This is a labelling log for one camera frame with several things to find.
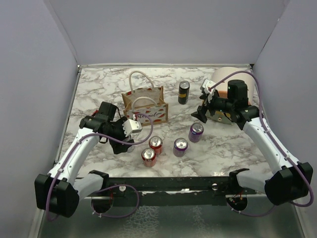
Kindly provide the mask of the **red cola can front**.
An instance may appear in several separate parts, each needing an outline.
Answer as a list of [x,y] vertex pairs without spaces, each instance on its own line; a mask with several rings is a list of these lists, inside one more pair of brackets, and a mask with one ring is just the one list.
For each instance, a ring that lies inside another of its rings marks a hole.
[[146,167],[153,167],[156,164],[156,153],[152,148],[146,148],[141,153],[143,164]]

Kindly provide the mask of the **watermelon canvas tote bag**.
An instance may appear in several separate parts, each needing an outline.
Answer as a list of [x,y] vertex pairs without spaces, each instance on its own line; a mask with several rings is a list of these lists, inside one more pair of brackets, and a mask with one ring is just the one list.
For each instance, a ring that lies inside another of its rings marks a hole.
[[[132,75],[138,73],[143,75],[151,84],[150,87],[142,86],[134,89],[132,85]],[[156,87],[153,81],[139,70],[129,74],[128,82],[130,91],[122,93],[124,103],[124,115],[128,119],[137,116],[137,120],[142,126],[161,124],[168,122],[168,103],[164,101],[164,87]]]

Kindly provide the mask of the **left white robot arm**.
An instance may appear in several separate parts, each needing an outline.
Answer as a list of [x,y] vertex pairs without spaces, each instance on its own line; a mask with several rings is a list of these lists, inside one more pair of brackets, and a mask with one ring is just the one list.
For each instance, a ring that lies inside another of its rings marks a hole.
[[69,218],[85,196],[93,192],[100,196],[108,193],[107,174],[92,171],[81,180],[76,180],[76,177],[103,135],[106,135],[114,154],[127,152],[134,143],[130,135],[141,125],[127,117],[114,120],[116,111],[118,107],[114,104],[102,102],[95,113],[81,119],[75,139],[64,156],[46,175],[39,174],[35,179],[39,209]]

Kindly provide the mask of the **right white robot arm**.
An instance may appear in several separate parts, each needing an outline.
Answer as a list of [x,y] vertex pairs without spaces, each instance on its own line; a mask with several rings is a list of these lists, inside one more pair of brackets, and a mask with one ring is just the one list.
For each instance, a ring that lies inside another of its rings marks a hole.
[[250,188],[265,194],[274,205],[308,195],[313,168],[308,162],[301,163],[293,156],[270,130],[266,120],[260,117],[259,108],[249,104],[248,87],[243,80],[228,82],[226,98],[219,96],[215,83],[208,79],[202,83],[201,91],[203,103],[191,115],[203,123],[207,122],[207,112],[229,115],[230,120],[256,144],[271,169],[266,175],[249,169],[231,172],[231,179],[227,182],[231,193],[238,194]]

